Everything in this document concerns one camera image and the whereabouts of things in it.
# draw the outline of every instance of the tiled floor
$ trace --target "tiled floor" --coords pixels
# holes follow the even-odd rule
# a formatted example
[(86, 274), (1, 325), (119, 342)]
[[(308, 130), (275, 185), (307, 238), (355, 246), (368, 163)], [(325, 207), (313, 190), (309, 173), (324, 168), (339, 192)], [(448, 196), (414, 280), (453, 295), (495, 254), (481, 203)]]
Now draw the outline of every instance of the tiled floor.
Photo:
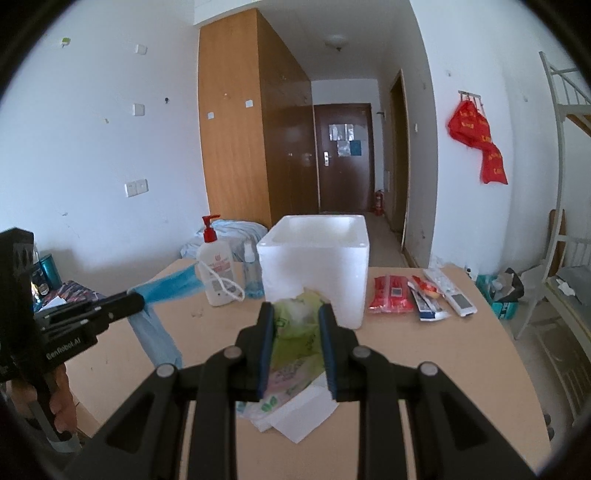
[(400, 252), (400, 241), (390, 230), (386, 217), (366, 213), (365, 223), (369, 235), (369, 266), (407, 267), (406, 259)]
[[(516, 318), (525, 314), (525, 305), (520, 305), (516, 313)], [(544, 320), (558, 316), (556, 310), (548, 302), (542, 301), (534, 310), (532, 322)], [(569, 409), (569, 404), (564, 390), (554, 372), (550, 360), (544, 353), (539, 341), (537, 340), (533, 327), (527, 327), (519, 340), (515, 340), (509, 328), (509, 322), (501, 320), (507, 334), (513, 341), (521, 361), (525, 365), (531, 382), (538, 395), (542, 411), (551, 416), (551, 427), (556, 435), (550, 445), (552, 451), (564, 441), (565, 435), (570, 430), (573, 422), (573, 416)]]

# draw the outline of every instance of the ceiling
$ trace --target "ceiling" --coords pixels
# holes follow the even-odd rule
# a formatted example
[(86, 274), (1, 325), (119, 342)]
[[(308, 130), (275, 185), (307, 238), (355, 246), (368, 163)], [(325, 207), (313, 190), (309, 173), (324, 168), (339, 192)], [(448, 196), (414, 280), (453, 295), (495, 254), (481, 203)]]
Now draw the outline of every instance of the ceiling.
[[(376, 78), (401, 0), (261, 0), (256, 7), (310, 80)], [(341, 52), (329, 35), (344, 35)]]

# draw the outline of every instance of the wooden wardrobe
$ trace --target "wooden wardrobe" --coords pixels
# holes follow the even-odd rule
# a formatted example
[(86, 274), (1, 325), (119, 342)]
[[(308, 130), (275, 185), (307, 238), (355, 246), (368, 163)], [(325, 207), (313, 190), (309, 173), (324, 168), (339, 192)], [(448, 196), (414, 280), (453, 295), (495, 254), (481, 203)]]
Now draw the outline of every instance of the wooden wardrobe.
[(268, 228), (318, 213), (310, 80), (257, 9), (201, 29), (197, 74), (211, 213)]

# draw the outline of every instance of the human hand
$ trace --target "human hand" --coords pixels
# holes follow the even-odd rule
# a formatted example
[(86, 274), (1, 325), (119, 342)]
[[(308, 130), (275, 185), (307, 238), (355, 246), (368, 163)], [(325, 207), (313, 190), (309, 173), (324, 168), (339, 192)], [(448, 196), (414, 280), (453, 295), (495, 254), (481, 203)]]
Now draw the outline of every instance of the human hand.
[[(76, 432), (78, 420), (76, 417), (76, 405), (70, 391), (70, 382), (66, 374), (66, 366), (60, 365), (53, 371), (57, 384), (57, 390), (52, 393), (49, 400), (49, 408), (56, 416), (54, 425), (58, 432)], [(23, 380), (10, 380), (7, 383), (7, 393), (14, 403), (17, 412), (23, 417), (33, 418), (28, 404), (37, 400), (37, 391), (32, 385)]]

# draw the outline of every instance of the transparent bottle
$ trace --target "transparent bottle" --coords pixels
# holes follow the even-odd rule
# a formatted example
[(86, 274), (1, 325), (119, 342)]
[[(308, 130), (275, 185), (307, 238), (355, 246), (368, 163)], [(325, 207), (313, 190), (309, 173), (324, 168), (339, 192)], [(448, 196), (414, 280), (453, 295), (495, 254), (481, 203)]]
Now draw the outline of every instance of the transparent bottle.
[(261, 299), (265, 294), (262, 288), (261, 264), (256, 259), (252, 243), (244, 243), (244, 292), (250, 299)]

